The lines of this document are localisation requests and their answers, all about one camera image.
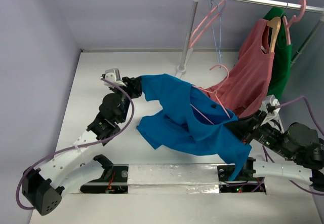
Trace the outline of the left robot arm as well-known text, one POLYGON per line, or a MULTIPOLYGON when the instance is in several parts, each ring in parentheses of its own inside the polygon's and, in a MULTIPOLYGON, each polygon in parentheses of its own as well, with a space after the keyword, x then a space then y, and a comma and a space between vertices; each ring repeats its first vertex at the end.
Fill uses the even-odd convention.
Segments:
POLYGON ((19 181, 16 202, 23 195, 30 209, 41 216, 58 207, 62 198, 85 183, 112 178, 114 164, 102 149, 129 126, 135 106, 133 99, 142 95, 141 77, 116 79, 112 74, 101 77, 110 90, 99 106, 95 119, 72 146, 58 150, 28 167, 19 181))

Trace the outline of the pink t shirt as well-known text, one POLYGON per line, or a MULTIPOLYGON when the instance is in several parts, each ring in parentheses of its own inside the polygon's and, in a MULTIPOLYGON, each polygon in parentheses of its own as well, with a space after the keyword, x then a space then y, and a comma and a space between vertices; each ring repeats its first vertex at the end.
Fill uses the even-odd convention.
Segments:
POLYGON ((267 20, 259 19, 243 42, 238 62, 227 80, 207 88, 206 94, 238 118, 253 115, 267 96, 274 53, 269 53, 267 20))

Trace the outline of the wooden hanger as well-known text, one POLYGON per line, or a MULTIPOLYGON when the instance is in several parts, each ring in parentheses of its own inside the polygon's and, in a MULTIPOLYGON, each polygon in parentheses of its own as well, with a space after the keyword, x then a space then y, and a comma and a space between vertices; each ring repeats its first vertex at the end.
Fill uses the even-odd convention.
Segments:
POLYGON ((274 17, 273 19, 267 22, 267 26, 272 29, 271 38, 270 38, 270 45, 269 45, 269 53, 274 53, 276 39, 280 30, 281 26, 281 18, 274 17))

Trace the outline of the green t shirt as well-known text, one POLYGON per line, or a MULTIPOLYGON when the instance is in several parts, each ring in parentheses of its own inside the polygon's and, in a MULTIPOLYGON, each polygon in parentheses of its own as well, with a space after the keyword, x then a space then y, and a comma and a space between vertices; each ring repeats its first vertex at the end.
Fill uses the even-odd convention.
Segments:
POLYGON ((287 43, 284 25, 286 14, 284 10, 282 8, 273 7, 264 16, 264 19, 271 20, 274 17, 279 17, 281 19, 281 25, 276 39, 272 74, 267 95, 274 95, 275 98, 279 100, 282 97, 290 75, 292 44, 287 43))

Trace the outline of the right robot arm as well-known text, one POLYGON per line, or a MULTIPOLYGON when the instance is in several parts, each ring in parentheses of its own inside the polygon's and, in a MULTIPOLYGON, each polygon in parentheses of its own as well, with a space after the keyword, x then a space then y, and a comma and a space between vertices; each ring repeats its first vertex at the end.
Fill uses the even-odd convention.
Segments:
POLYGON ((265 151, 282 158, 274 161, 267 155, 262 161, 249 157, 233 166, 235 181, 281 177, 294 184, 308 185, 315 195, 323 195, 323 139, 316 130, 300 123, 283 130, 278 115, 269 116, 261 110, 225 126, 244 145, 256 141, 265 151))

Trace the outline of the thick pink plastic hanger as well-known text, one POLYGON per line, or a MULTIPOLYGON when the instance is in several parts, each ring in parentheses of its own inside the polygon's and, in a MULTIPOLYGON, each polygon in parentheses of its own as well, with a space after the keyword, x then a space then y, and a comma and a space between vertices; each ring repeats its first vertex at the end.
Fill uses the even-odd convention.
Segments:
POLYGON ((286 16, 282 17, 283 25, 285 28, 285 34, 286 34, 286 44, 291 44, 291 35, 290 35, 290 27, 293 23, 298 23, 304 16, 304 13, 306 11, 307 1, 306 0, 299 0, 298 4, 301 5, 300 12, 298 16, 294 15, 289 21, 287 20, 286 16))

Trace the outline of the white clothes rack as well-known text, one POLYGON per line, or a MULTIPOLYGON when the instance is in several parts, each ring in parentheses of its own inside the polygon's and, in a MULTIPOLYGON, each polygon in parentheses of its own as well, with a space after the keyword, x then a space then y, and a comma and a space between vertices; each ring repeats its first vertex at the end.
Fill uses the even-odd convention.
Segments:
MULTIPOLYGON (((191 53, 193 51, 193 46, 197 43, 197 41, 200 39, 202 34, 210 27, 212 26, 212 23, 217 19, 220 18, 222 15, 223 10, 220 9, 220 6, 226 6, 226 2, 228 0, 221 0, 220 2, 216 2, 214 7, 211 7, 208 14, 205 16, 205 18, 200 22, 200 24, 196 27, 196 29, 193 29, 193 24, 196 16, 196 10, 198 6, 199 0, 193 0, 190 18, 189 18, 189 25, 185 40, 185 45, 182 51, 182 57, 180 64, 177 67, 176 77, 181 78, 186 73, 186 66, 187 62, 190 59, 191 53)), ((302 43, 302 45, 299 47, 299 49, 296 51, 296 53, 292 57, 291 65, 294 65, 297 61, 297 59, 300 57, 302 52, 305 50, 307 45, 310 43, 310 41, 313 39, 313 37, 317 34, 318 30, 323 26, 323 8, 315 7, 315 6, 308 6, 306 0, 300 0, 297 4, 290 3, 290 2, 280 2, 280 1, 273 1, 273 0, 232 0, 237 2, 244 2, 244 3, 250 3, 250 4, 257 4, 257 5, 263 5, 263 6, 271 6, 271 7, 278 7, 278 8, 284 8, 284 9, 290 9, 290 10, 298 10, 299 15, 293 16, 289 21, 287 19, 284 19, 284 27, 286 31, 286 41, 289 42, 291 39, 289 37, 290 35, 290 27, 293 23, 299 22, 302 18, 305 12, 312 12, 312 13, 318 13, 320 14, 320 19, 316 23, 315 27, 311 30, 305 41, 302 43)))

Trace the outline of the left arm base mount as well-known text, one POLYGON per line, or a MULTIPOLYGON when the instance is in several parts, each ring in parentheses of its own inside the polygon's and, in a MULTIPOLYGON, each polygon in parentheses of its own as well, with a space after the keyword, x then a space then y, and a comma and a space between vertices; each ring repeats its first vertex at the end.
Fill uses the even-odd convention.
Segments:
POLYGON ((106 156, 97 155, 94 160, 101 164, 103 173, 97 179, 80 187, 83 194, 127 194, 129 166, 115 165, 106 156))

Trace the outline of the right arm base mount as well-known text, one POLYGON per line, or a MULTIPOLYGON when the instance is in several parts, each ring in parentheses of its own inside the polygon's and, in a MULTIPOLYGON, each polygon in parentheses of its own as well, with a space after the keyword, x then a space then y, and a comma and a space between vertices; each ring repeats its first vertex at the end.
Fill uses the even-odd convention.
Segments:
POLYGON ((243 168, 234 180, 229 177, 235 170, 234 165, 218 165, 217 173, 220 193, 266 193, 265 177, 255 177, 253 169, 256 159, 248 158, 243 168))

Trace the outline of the blue t shirt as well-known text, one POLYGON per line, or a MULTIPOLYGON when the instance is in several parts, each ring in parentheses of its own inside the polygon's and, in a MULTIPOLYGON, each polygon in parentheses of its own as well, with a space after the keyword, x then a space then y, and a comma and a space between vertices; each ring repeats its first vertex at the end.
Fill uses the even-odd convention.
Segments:
POLYGON ((157 100, 162 109, 142 117, 137 130, 154 148, 164 145, 195 156, 217 154, 234 164, 230 181, 244 166, 251 146, 243 144, 227 127, 237 116, 224 110, 192 84, 168 74, 141 76, 146 101, 157 100))

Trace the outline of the pink hanger on rack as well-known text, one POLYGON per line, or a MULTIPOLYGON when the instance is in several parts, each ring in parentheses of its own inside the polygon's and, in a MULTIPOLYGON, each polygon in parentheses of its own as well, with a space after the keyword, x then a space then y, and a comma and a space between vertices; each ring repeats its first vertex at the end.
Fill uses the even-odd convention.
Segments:
POLYGON ((222 0, 210 9, 204 19, 198 24, 196 29, 192 32, 189 40, 189 48, 193 48, 194 45, 199 41, 200 37, 212 26, 212 24, 221 17, 222 12, 225 8, 226 0, 222 0))

